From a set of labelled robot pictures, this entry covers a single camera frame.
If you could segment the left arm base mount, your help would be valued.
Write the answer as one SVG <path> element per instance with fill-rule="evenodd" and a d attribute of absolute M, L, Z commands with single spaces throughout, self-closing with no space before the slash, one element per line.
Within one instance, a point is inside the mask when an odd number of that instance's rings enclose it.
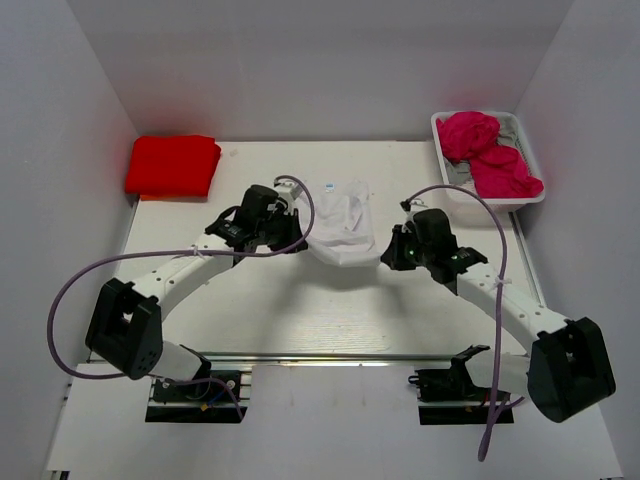
<path fill-rule="evenodd" d="M 155 377 L 152 381 L 145 421 L 166 424 L 240 424 L 250 400 L 251 371 L 211 362 L 190 349 L 203 364 L 196 374 L 202 383 L 186 384 Z"/>

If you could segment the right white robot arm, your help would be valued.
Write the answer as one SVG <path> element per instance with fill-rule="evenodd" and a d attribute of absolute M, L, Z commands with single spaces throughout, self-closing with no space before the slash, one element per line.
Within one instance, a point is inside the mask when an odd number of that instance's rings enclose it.
<path fill-rule="evenodd" d="M 612 396 L 616 382 L 600 327 L 543 306 L 499 278 L 488 259 L 462 247 L 440 209 L 412 213 L 392 229 L 381 261 L 394 271 L 425 268 L 452 294 L 479 308 L 525 350 L 500 353 L 472 345 L 455 354 L 448 369 L 422 369 L 411 376 L 427 403 L 477 399 L 496 388 L 533 402 L 561 423 Z"/>

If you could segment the white t shirt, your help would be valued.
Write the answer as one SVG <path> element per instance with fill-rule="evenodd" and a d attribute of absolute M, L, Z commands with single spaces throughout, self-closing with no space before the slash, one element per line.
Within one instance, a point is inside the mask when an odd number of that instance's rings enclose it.
<path fill-rule="evenodd" d="M 380 263 L 374 237 L 369 185 L 360 180 L 308 187 L 314 224 L 306 242 L 325 265 L 368 268 Z"/>

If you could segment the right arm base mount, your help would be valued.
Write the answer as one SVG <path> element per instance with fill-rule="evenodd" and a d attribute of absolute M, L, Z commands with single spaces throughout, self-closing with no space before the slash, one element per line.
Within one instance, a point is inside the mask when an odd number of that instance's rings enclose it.
<path fill-rule="evenodd" d="M 466 370 L 469 360 L 490 351 L 486 345 L 470 346 L 454 355 L 447 368 L 420 368 L 407 379 L 416 388 L 421 426 L 485 424 L 490 387 L 476 386 Z"/>

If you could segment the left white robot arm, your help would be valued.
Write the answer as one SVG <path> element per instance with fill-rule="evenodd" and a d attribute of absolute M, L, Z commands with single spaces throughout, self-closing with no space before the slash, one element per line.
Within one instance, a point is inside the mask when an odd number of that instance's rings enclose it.
<path fill-rule="evenodd" d="M 271 255 L 306 249 L 296 200 L 307 189 L 279 178 L 273 187 L 250 186 L 238 206 L 225 210 L 186 251 L 133 280 L 106 282 L 85 338 L 86 346 L 132 380 L 144 376 L 175 382 L 188 398 L 211 387 L 211 364 L 163 337 L 163 323 L 183 300 L 260 247 Z"/>

